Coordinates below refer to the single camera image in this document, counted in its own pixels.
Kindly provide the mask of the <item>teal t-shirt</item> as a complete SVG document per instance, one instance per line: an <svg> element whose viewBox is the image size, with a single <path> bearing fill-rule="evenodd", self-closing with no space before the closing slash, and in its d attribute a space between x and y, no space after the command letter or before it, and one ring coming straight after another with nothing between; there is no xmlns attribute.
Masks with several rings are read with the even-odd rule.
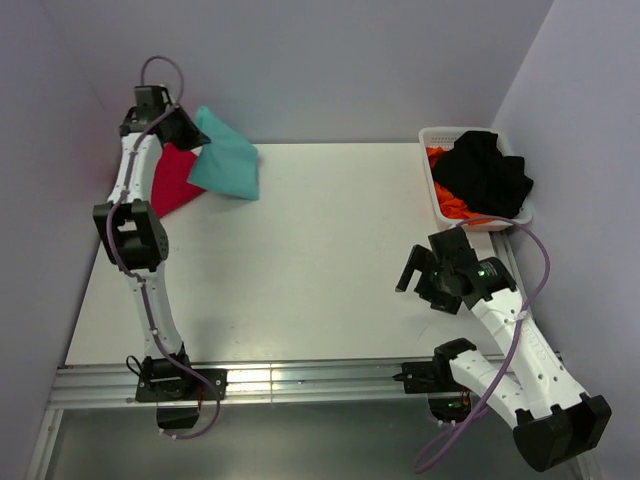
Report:
<svg viewBox="0 0 640 480"><path fill-rule="evenodd" d="M217 194L258 200L257 148L206 106L196 112L195 123L211 142L201 148L188 182Z"/></svg>

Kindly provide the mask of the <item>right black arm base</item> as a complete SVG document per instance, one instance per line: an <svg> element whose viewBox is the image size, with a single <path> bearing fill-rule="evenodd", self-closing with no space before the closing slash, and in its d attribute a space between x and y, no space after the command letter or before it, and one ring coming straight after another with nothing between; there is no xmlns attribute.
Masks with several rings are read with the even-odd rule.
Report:
<svg viewBox="0 0 640 480"><path fill-rule="evenodd" d="M458 423L471 412L470 391L441 374L433 360L404 362L393 380L402 383L407 395L424 394L431 414L438 421Z"/></svg>

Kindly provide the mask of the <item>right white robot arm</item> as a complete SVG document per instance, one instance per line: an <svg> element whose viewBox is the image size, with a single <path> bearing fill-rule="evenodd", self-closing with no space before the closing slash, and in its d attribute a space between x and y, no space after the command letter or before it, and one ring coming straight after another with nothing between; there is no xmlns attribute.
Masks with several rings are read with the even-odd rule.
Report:
<svg viewBox="0 0 640 480"><path fill-rule="evenodd" d="M437 346L428 361L403 363L395 380L408 394L478 395L473 407L440 407L434 415L458 427L491 408L538 472L594 449L611 408L603 396L590 395L556 356L504 263L496 257L479 259L460 227L431 235L429 243L413 246L397 291L406 291L416 277L414 291L432 309L455 315L467 307L505 359L496 367L470 340L459 338Z"/></svg>

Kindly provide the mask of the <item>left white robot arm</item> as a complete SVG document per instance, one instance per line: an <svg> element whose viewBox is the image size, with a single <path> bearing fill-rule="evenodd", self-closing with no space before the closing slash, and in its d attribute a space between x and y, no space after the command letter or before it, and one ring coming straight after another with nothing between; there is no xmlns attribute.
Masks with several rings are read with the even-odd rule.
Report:
<svg viewBox="0 0 640 480"><path fill-rule="evenodd" d="M169 240L151 205L163 148L184 151L210 142L163 85L134 88L135 105L119 127L120 165L115 185L93 207L93 221L109 261L123 273L134 297L144 335L140 383L183 399L195 375L175 325L165 281Z"/></svg>

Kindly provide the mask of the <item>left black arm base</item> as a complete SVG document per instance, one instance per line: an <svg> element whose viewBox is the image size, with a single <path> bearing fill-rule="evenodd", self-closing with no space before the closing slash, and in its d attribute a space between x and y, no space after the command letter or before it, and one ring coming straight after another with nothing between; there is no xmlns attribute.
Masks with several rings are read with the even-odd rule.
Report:
<svg viewBox="0 0 640 480"><path fill-rule="evenodd" d="M157 425L177 433L193 428L199 420L203 401L223 399L227 386L225 369L201 369L195 372L206 378L217 396L199 379L171 363L159 361L143 367L135 401L156 405Z"/></svg>

